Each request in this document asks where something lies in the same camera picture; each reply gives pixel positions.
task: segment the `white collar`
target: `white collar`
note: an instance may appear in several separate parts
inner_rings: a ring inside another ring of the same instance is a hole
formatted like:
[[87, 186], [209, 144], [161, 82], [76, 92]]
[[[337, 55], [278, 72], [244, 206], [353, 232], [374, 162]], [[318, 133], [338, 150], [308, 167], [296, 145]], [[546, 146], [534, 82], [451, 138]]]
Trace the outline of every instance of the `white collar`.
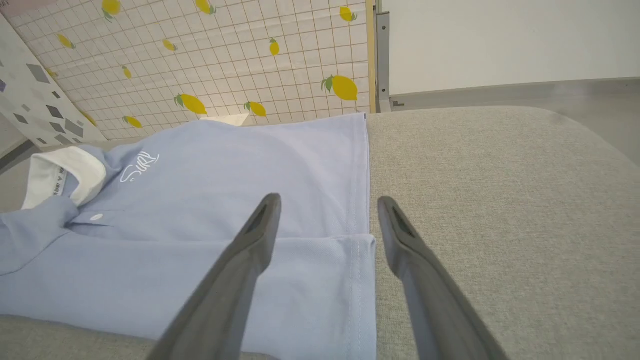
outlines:
[[33, 209], [54, 193], [62, 193], [66, 172], [77, 180], [78, 186], [71, 193], [71, 200], [76, 206], [91, 201], [100, 190], [106, 178], [104, 164], [88, 152], [78, 147], [34, 154], [31, 157], [27, 195], [22, 209]]

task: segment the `embroidered logo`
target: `embroidered logo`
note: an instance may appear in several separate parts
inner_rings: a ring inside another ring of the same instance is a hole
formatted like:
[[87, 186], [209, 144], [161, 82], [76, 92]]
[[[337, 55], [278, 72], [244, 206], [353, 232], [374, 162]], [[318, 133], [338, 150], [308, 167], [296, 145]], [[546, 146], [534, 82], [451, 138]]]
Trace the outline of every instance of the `embroidered logo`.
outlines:
[[[122, 175], [120, 176], [120, 182], [121, 183], [132, 183], [137, 176], [142, 175], [143, 172], [147, 171], [151, 165], [153, 165], [154, 163], [156, 163], [158, 161], [158, 159], [160, 158], [160, 154], [156, 155], [155, 158], [151, 155], [149, 155], [148, 153], [141, 151], [138, 156], [136, 157], [136, 164], [135, 165], [129, 165], [128, 167], [126, 167], [124, 169], [124, 171], [122, 172]], [[135, 169], [137, 170], [132, 170], [129, 171], [129, 168], [135, 166]]]

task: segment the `white wall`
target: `white wall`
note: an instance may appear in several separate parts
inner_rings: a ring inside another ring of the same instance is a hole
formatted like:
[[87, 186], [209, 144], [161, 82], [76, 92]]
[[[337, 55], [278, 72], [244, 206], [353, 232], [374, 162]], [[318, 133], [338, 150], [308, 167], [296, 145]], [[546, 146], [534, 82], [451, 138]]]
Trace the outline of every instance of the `white wall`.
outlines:
[[0, 115], [0, 158], [27, 141], [18, 129]]
[[640, 0], [393, 0], [390, 95], [640, 77]]

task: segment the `metal bracket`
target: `metal bracket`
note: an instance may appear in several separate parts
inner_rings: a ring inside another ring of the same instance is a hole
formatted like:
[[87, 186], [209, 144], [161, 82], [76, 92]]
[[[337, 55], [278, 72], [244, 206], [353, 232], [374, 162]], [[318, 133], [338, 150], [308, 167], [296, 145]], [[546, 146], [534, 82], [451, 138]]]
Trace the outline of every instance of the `metal bracket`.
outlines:
[[389, 102], [389, 12], [376, 15], [376, 80], [380, 112], [391, 112]]

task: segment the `yellow lemon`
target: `yellow lemon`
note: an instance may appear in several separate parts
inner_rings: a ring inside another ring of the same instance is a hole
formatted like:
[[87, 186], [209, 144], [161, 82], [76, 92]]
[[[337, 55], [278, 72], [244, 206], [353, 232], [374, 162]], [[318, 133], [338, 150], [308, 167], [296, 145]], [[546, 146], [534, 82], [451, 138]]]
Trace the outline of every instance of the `yellow lemon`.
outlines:
[[84, 111], [80, 111], [80, 113], [84, 115], [84, 117], [86, 117], [86, 119], [89, 120], [89, 122], [92, 123], [93, 126], [96, 126], [96, 127], [98, 126], [96, 125], [95, 120], [91, 117], [91, 115], [85, 113]]
[[58, 34], [58, 40], [60, 40], [60, 43], [62, 45], [68, 47], [69, 49], [75, 49], [76, 48], [76, 45], [74, 43], [72, 43], [71, 41], [69, 41], [69, 39], [67, 39], [65, 35]]
[[351, 9], [349, 9], [346, 6], [341, 6], [340, 7], [340, 17], [342, 17], [342, 20], [346, 21], [346, 22], [351, 22], [354, 21], [355, 19], [358, 18], [358, 15], [351, 13]]
[[111, 22], [112, 15], [118, 15], [120, 13], [120, 1], [119, 0], [102, 0], [102, 13], [104, 18]]
[[264, 106], [262, 106], [262, 104], [259, 104], [257, 102], [250, 101], [244, 104], [244, 108], [247, 110], [253, 110], [253, 113], [258, 116], [261, 116], [261, 117], [267, 116], [267, 111], [264, 109]]
[[140, 124], [140, 121], [138, 121], [138, 119], [136, 119], [134, 117], [125, 116], [125, 117], [122, 118], [122, 120], [124, 122], [126, 122], [127, 124], [133, 126], [133, 127], [137, 127], [139, 129], [142, 129], [142, 124]]
[[206, 114], [207, 110], [204, 108], [204, 104], [198, 100], [197, 97], [187, 95], [187, 94], [178, 94], [173, 98], [173, 101], [182, 106], [183, 108], [187, 108], [193, 111], [196, 114]]
[[271, 45], [269, 46], [269, 51], [271, 51], [271, 55], [276, 56], [280, 52], [280, 46], [274, 38], [271, 38], [269, 42], [271, 43]]
[[162, 40], [162, 44], [164, 45], [164, 47], [166, 47], [167, 49], [171, 50], [171, 51], [176, 51], [178, 49], [178, 47], [176, 45], [173, 45], [169, 40], [164, 39]]
[[353, 80], [345, 78], [344, 76], [331, 75], [330, 77], [322, 80], [322, 84], [320, 86], [326, 88], [329, 92], [331, 92], [331, 89], [333, 88], [335, 95], [342, 100], [358, 100], [358, 87]]
[[196, 0], [196, 6], [200, 9], [201, 12], [204, 12], [207, 15], [212, 15], [216, 13], [216, 7], [209, 4], [207, 0]]
[[124, 76], [126, 76], [127, 79], [131, 79], [131, 71], [124, 65], [122, 65], [122, 70], [124, 71]]

